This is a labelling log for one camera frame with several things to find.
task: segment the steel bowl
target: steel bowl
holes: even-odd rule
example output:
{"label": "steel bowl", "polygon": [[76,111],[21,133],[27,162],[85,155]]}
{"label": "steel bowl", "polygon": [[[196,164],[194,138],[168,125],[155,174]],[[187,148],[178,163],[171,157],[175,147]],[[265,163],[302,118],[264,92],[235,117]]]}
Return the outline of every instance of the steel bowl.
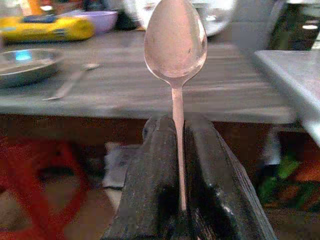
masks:
{"label": "steel bowl", "polygon": [[57,49],[26,49],[0,54],[0,88],[24,86],[58,71],[63,55]]}

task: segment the wooden surface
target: wooden surface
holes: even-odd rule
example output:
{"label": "wooden surface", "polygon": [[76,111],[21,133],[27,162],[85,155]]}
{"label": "wooden surface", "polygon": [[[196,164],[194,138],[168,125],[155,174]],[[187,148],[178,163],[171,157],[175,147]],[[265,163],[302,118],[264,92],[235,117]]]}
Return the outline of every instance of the wooden surface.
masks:
{"label": "wooden surface", "polygon": [[[148,119],[171,111],[169,86],[149,73],[144,62],[144,32],[111,32],[87,41],[10,45],[4,50],[57,48],[65,56],[61,71],[36,84],[1,89],[0,114]],[[84,63],[88,72],[62,100],[55,93]],[[183,92],[186,112],[217,122],[291,123],[296,116],[286,100],[261,77],[234,45],[209,44],[203,70]]]}

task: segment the blue light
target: blue light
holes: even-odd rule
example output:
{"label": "blue light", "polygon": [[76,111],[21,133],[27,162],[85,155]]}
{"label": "blue light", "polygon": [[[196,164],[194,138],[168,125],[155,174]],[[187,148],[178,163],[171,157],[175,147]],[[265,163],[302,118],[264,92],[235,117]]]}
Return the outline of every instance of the blue light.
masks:
{"label": "blue light", "polygon": [[17,61],[25,61],[25,60],[30,60],[32,57],[31,57],[31,54],[28,50],[24,50],[24,51],[17,51],[15,53],[15,59]]}

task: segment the floor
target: floor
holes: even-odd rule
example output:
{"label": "floor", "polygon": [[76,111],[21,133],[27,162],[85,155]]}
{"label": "floor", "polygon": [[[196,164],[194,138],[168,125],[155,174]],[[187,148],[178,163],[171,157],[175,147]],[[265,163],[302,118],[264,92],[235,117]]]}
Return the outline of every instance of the floor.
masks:
{"label": "floor", "polygon": [[[48,200],[61,209],[77,188],[73,176],[55,177],[45,182]],[[68,240],[99,240],[112,222],[119,206],[121,192],[92,189],[87,201],[74,221],[65,229]],[[316,214],[304,214],[292,210],[266,210],[266,214],[279,240],[320,240],[320,219]],[[31,225],[14,198],[6,191],[0,194],[0,230],[21,230]]]}

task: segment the spoon handle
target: spoon handle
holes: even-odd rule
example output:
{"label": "spoon handle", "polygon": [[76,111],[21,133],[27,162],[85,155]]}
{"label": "spoon handle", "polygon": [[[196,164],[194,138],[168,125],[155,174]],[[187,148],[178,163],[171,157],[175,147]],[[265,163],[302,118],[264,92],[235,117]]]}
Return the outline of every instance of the spoon handle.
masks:
{"label": "spoon handle", "polygon": [[184,102],[182,87],[172,88],[172,115],[176,128],[178,145],[178,167],[179,167],[179,189],[180,189],[180,210],[187,211],[187,189],[186,189],[186,168],[184,159]]}

